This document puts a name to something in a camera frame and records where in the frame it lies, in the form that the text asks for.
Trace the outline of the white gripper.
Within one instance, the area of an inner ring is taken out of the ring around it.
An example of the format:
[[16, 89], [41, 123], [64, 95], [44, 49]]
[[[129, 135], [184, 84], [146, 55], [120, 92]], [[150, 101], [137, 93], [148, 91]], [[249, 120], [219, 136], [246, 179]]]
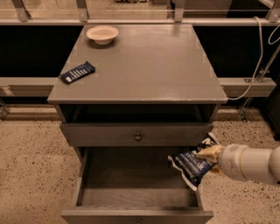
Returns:
[[218, 162], [210, 172], [220, 176], [225, 174], [233, 180], [245, 182], [246, 178], [241, 168], [241, 157], [247, 148], [247, 145], [242, 144], [230, 144], [225, 148], [222, 145], [214, 145], [198, 152], [197, 157], [211, 163]]

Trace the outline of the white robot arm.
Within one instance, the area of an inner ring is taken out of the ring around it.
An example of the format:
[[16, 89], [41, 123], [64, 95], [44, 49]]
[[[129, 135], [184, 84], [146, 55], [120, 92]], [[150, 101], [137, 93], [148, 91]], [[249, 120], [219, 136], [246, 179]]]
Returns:
[[233, 180], [279, 186], [280, 147], [257, 149], [242, 144], [215, 145], [200, 151], [197, 157], [216, 163], [215, 170]]

